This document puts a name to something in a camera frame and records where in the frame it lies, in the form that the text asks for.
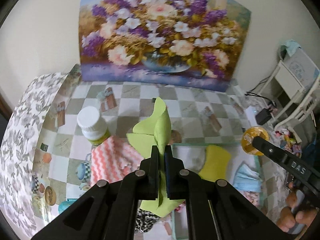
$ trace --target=black cable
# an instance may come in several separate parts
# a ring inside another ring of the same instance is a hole
[[[266,83],[266,82],[268,81],[268,79],[269,79],[270,76],[262,79],[262,80],[258,83],[258,85],[256,85],[253,89],[249,90],[249,92],[254,91],[259,85]]]
[[[259,96],[259,95],[255,94],[255,93],[250,92],[250,91],[247,91],[246,94],[244,94],[244,95],[245,95],[245,96],[258,97],[258,98],[264,98],[264,99],[266,99],[266,100],[271,101],[269,98],[266,98],[266,97],[263,97],[263,96]]]

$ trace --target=bottle label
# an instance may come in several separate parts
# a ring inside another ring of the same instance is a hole
[[[110,132],[109,129],[106,130],[106,133],[99,139],[97,140],[89,140],[88,141],[93,145],[93,146],[99,146],[101,143],[103,143],[105,140],[107,140],[110,137]]]

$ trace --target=flower painting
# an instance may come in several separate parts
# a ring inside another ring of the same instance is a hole
[[[250,17],[234,0],[81,0],[83,80],[225,91]]]

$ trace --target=green fabric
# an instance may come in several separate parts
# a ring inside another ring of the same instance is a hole
[[[170,200],[167,198],[164,148],[171,137],[171,122],[167,106],[161,98],[157,98],[153,113],[150,117],[137,123],[133,133],[127,134],[129,143],[144,157],[150,158],[151,148],[157,145],[160,153],[160,187],[156,200],[143,200],[140,208],[150,211],[159,217],[165,217],[184,200]]]

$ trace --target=gray floral fabric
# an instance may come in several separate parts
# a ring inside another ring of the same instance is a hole
[[[0,148],[0,209],[32,237],[31,171],[45,116],[67,74],[35,78],[15,107]]]

